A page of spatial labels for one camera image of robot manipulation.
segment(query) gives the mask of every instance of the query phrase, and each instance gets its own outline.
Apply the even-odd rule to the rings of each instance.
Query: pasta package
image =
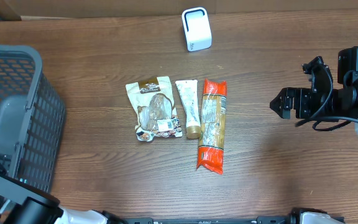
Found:
[[[197,169],[202,165],[211,171],[223,174],[226,96],[226,81],[216,83],[205,79]]]
[[[154,137],[182,136],[169,77],[127,84],[126,89],[137,115],[138,140],[150,142]]]

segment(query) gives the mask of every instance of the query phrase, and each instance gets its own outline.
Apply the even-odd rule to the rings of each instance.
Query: brown label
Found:
[[[140,93],[152,93],[155,91],[161,91],[160,84],[158,83],[157,77],[149,80],[138,82]]]

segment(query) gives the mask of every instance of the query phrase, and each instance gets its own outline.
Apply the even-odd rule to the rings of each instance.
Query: red packaging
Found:
[[[226,96],[226,81],[215,83],[205,79],[197,168],[202,165],[218,174],[223,174]]]

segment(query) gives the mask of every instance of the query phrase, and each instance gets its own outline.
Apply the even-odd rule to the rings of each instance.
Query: tube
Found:
[[[186,112],[186,136],[188,139],[198,139],[201,136],[201,124],[198,113],[197,80],[179,80],[175,83]]]

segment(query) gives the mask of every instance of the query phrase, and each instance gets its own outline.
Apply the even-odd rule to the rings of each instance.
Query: gold tube cap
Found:
[[[201,136],[201,127],[200,126],[187,127],[186,136],[188,139],[198,139]]]

